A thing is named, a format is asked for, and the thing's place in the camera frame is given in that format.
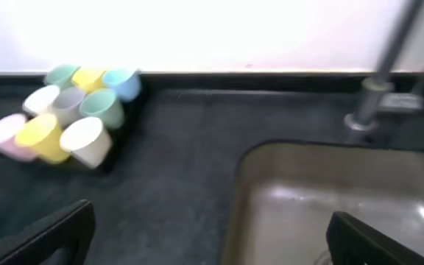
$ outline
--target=sink basin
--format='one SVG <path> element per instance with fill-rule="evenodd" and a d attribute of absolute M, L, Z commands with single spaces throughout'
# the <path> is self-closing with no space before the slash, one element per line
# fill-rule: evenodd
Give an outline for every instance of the sink basin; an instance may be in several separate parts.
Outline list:
<path fill-rule="evenodd" d="M 222 264 L 329 264 L 346 211 L 424 256 L 424 153 L 268 143 L 238 166 Z"/>

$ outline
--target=wall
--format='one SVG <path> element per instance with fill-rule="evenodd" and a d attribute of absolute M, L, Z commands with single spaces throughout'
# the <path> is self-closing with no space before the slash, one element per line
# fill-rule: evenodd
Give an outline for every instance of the wall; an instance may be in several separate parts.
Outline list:
<path fill-rule="evenodd" d="M 0 0 L 0 71 L 368 71 L 406 0 Z M 424 65 L 424 14 L 399 69 Z"/>

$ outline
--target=metal faucet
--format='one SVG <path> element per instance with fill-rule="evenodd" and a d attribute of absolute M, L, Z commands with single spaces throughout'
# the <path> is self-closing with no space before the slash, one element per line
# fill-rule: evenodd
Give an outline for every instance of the metal faucet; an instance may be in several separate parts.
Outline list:
<path fill-rule="evenodd" d="M 383 98 L 393 90 L 390 70 L 403 50 L 403 45 L 424 6 L 424 0 L 409 0 L 392 39 L 372 77 L 362 82 L 361 102 L 354 113 L 347 114 L 344 123 L 352 130 L 370 131 L 377 126 L 375 115 Z"/>

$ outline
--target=green cup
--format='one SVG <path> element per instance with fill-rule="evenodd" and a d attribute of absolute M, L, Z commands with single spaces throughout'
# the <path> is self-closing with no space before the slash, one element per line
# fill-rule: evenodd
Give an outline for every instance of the green cup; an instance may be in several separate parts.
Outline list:
<path fill-rule="evenodd" d="M 53 68 L 45 76 L 45 83 L 48 85 L 57 85 L 60 89 L 70 88 L 73 86 L 71 78 L 78 71 L 79 66 L 61 65 Z"/>
<path fill-rule="evenodd" d="M 124 123 L 124 110 L 112 89 L 99 89 L 89 94 L 81 102 L 79 113 L 84 117 L 100 118 L 109 129 L 118 129 Z"/>

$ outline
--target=teal cup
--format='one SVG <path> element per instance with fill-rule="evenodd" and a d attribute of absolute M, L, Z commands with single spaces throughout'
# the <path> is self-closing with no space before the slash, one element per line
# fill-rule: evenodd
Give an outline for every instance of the teal cup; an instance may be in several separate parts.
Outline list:
<path fill-rule="evenodd" d="M 78 71 L 79 66 L 61 65 L 53 68 L 45 76 L 45 83 L 48 85 L 57 85 L 60 89 L 66 89 L 73 86 L 71 78 Z"/>
<path fill-rule="evenodd" d="M 138 96 L 141 90 L 140 71 L 113 69 L 104 73 L 102 82 L 116 92 L 123 102 L 130 102 Z"/>
<path fill-rule="evenodd" d="M 112 89 L 99 89 L 90 93 L 79 106 L 84 117 L 100 118 L 108 129 L 118 129 L 124 123 L 124 110 Z"/>

